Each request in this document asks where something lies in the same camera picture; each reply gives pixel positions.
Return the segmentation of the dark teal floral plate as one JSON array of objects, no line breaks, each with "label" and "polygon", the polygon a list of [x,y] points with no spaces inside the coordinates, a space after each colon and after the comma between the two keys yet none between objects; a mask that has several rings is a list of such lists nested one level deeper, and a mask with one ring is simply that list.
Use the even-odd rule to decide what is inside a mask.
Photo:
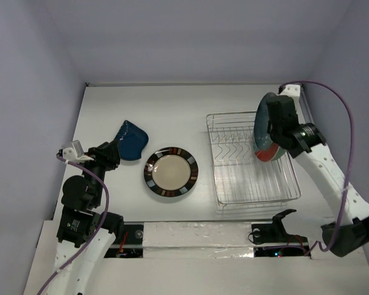
[{"label": "dark teal floral plate", "polygon": [[273,141],[268,133],[269,113],[266,103],[268,98],[274,98],[275,96],[276,94],[272,92],[265,94],[265,96],[261,99],[256,111],[253,136],[257,148],[261,151],[268,150],[273,144]]}]

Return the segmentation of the dark blue teardrop plate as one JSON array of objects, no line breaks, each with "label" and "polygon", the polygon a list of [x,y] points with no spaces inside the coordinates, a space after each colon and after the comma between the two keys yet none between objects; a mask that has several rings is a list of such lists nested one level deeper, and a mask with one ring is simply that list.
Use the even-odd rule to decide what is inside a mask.
[{"label": "dark blue teardrop plate", "polygon": [[143,149],[149,141],[147,133],[135,124],[125,120],[114,139],[122,160],[136,161],[141,159]]}]

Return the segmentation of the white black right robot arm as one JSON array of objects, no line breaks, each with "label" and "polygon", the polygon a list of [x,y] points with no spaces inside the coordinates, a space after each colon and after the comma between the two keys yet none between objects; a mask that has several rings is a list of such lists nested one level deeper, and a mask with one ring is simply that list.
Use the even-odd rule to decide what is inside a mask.
[{"label": "white black right robot arm", "polygon": [[330,207],[335,221],[322,225],[322,241],[344,257],[369,242],[369,203],[350,185],[333,160],[326,139],[312,123],[301,124],[294,99],[272,95],[266,100],[268,133],[306,171]]}]

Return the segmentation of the beige plate with brown rim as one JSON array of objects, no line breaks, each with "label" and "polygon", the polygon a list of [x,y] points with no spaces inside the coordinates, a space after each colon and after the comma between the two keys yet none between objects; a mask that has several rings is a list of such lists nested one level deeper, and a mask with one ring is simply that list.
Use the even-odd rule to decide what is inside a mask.
[{"label": "beige plate with brown rim", "polygon": [[197,182],[196,158],[182,147],[164,147],[154,152],[144,165],[143,177],[156,195],[174,198],[187,194]]}]

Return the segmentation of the red and teal glazed plate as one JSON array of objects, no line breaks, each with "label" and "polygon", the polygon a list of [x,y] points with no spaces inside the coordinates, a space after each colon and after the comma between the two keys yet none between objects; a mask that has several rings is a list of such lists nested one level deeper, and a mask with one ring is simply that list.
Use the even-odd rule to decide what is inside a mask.
[{"label": "red and teal glazed plate", "polygon": [[266,150],[261,150],[256,144],[253,145],[253,148],[256,158],[262,162],[274,160],[280,151],[280,147],[276,143],[272,143]]}]

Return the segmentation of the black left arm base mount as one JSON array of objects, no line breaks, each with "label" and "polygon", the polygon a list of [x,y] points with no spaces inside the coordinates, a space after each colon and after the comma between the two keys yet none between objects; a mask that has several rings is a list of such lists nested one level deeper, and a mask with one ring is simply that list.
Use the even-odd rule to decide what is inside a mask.
[{"label": "black left arm base mount", "polygon": [[143,236],[143,223],[125,223],[122,238],[109,247],[105,258],[142,258]]}]

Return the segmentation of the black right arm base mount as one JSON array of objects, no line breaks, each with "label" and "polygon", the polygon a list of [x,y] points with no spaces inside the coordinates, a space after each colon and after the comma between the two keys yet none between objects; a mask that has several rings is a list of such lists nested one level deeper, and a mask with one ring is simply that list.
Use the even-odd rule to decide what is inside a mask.
[{"label": "black right arm base mount", "polygon": [[290,217],[295,212],[294,209],[286,209],[274,215],[270,223],[264,222],[251,225],[251,231],[247,235],[248,240],[254,245],[281,243],[284,246],[308,246],[306,237],[288,234],[282,223],[286,216]]}]

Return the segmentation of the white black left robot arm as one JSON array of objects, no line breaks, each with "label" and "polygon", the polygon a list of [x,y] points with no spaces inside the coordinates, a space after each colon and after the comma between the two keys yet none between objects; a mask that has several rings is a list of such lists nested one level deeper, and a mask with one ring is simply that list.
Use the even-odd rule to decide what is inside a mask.
[{"label": "white black left robot arm", "polygon": [[59,150],[57,159],[82,173],[63,184],[54,273],[38,293],[87,294],[108,248],[124,235],[121,215],[107,208],[95,211],[102,203],[109,204],[104,178],[120,164],[117,140],[88,151],[80,141],[72,141]]}]

